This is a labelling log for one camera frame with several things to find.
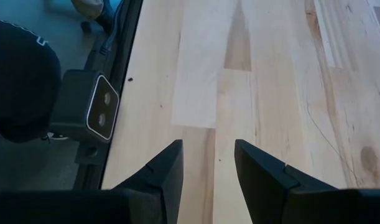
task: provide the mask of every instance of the wood grain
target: wood grain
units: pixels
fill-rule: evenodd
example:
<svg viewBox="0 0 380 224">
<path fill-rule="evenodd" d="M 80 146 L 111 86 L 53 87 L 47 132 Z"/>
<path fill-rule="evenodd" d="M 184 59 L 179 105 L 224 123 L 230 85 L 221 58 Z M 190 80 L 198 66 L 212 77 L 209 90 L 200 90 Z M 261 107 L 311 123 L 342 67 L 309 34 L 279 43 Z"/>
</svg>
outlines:
<svg viewBox="0 0 380 224">
<path fill-rule="evenodd" d="M 104 188 L 183 139 L 179 223 L 250 223 L 245 139 L 339 188 L 380 188 L 380 0 L 144 0 Z"/>
</svg>

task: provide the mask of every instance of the shoe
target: shoe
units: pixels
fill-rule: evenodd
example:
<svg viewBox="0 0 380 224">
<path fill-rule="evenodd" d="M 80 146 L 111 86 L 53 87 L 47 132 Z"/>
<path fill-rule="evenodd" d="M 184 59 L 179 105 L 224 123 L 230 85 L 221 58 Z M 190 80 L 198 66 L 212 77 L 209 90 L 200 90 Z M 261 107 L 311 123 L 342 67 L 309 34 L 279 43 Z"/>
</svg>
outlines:
<svg viewBox="0 0 380 224">
<path fill-rule="evenodd" d="M 59 134 L 59 133 L 47 133 L 47 135 L 44 136 L 44 137 L 42 137 L 41 140 L 46 141 L 46 140 L 49 140 L 49 139 L 61 141 L 61 140 L 67 140 L 68 137 L 66 137 L 66 136 L 64 136 L 62 134 Z"/>
<path fill-rule="evenodd" d="M 107 34 L 110 34 L 113 29 L 114 10 L 109 3 L 109 0 L 104 0 L 103 10 L 101 14 L 95 19 L 96 22 L 103 27 Z"/>
</svg>

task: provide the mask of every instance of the wooden board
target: wooden board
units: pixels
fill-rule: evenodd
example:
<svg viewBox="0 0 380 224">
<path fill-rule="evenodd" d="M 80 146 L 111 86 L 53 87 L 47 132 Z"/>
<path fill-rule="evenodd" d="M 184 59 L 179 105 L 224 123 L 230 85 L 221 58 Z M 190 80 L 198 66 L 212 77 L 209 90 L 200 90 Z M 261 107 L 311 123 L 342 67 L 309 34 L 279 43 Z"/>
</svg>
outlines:
<svg viewBox="0 0 380 224">
<path fill-rule="evenodd" d="M 245 139 L 335 187 L 380 188 L 380 0 L 144 0 L 104 175 L 183 139 L 179 223 L 250 223 Z"/>
</svg>

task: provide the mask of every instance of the person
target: person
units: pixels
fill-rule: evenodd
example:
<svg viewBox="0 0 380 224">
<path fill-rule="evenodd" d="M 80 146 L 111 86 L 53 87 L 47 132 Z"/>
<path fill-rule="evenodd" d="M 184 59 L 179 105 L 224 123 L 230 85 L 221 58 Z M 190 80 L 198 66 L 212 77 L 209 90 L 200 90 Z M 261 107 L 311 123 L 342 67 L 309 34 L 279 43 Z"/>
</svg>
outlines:
<svg viewBox="0 0 380 224">
<path fill-rule="evenodd" d="M 114 11 L 109 0 L 71 0 L 76 11 L 94 19 L 107 34 L 111 33 Z"/>
<path fill-rule="evenodd" d="M 0 136 L 16 143 L 45 136 L 60 85 L 47 41 L 0 19 Z"/>
</svg>

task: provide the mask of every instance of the gray floor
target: gray floor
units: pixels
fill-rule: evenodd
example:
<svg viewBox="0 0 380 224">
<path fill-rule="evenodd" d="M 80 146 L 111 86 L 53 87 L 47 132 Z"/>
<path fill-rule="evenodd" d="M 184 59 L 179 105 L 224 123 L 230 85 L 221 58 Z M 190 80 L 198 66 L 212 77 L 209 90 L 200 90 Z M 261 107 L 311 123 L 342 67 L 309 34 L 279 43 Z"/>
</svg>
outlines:
<svg viewBox="0 0 380 224">
<path fill-rule="evenodd" d="M 69 0 L 0 0 L 0 19 L 30 29 L 49 41 L 63 71 L 83 68 L 95 35 L 85 35 L 84 21 Z M 78 166 L 77 142 L 36 140 L 13 144 L 0 139 L 0 191 L 70 189 Z"/>
</svg>

